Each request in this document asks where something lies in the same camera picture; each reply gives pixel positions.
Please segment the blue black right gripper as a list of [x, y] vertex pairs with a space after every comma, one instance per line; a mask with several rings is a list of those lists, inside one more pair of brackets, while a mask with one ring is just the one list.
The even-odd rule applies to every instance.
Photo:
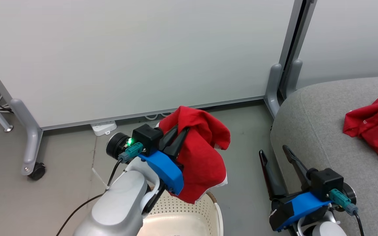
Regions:
[[310, 192], [317, 189], [312, 180], [313, 174], [318, 170], [308, 169], [287, 145], [283, 145], [282, 149], [288, 162], [294, 167], [303, 192], [288, 195], [282, 182], [274, 174], [264, 151], [259, 151], [263, 176], [271, 200], [269, 224], [272, 230], [280, 232], [317, 222], [334, 222], [329, 206], [332, 201], [328, 197], [317, 197], [315, 193]]

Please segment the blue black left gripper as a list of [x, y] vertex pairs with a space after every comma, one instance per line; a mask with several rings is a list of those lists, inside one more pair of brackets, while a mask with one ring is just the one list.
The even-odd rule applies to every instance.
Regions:
[[179, 195], [184, 187], [182, 171], [173, 162], [176, 161], [180, 150], [185, 142], [189, 127], [178, 133], [178, 125], [174, 125], [159, 140], [158, 149], [150, 156], [140, 154], [138, 157], [147, 162], [148, 166], [161, 179], [168, 191], [174, 195]]

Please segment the grey fabric sofa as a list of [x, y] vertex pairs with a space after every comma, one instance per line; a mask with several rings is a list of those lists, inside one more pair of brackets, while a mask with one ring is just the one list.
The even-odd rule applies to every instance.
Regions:
[[307, 168], [331, 168], [356, 193], [366, 236], [378, 236], [378, 156], [362, 139], [343, 133], [345, 114], [378, 98], [378, 77], [348, 79], [303, 87], [281, 105], [270, 134], [289, 193], [301, 189], [282, 146]]

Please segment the white power strip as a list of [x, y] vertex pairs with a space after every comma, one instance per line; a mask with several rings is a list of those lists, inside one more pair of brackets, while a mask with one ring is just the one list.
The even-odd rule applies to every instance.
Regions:
[[117, 129], [115, 121], [98, 122], [90, 124], [96, 136], [110, 135], [112, 131]]

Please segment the cream perforated laundry basket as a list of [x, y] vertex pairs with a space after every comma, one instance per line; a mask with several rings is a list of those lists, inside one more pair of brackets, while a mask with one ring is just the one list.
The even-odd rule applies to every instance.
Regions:
[[223, 236], [223, 230], [222, 213], [212, 193], [193, 205], [164, 192], [137, 236]]

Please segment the large white partition panel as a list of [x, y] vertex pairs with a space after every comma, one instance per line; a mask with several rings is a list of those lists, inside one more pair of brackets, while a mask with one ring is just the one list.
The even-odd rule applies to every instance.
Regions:
[[0, 81], [41, 128], [261, 99], [295, 0], [0, 0]]

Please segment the black caster wheel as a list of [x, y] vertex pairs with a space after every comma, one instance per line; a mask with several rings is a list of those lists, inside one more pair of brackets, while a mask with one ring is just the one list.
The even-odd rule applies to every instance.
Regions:
[[33, 171], [28, 175], [28, 178], [30, 178], [33, 181], [38, 181], [41, 179], [46, 173], [46, 166], [44, 163], [36, 162], [33, 168]]

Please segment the grey partition foot with caster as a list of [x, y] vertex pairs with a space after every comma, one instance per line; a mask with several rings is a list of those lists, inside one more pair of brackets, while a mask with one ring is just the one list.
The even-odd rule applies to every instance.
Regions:
[[10, 101], [10, 107], [27, 133], [27, 143], [21, 174], [23, 176], [30, 176], [33, 173], [37, 161], [43, 130], [40, 128], [22, 100], [13, 98]]

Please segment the narrow white partition panel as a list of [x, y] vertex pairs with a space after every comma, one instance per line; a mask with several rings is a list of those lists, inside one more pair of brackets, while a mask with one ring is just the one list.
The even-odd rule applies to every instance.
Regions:
[[378, 77], [378, 0], [317, 0], [297, 88]]

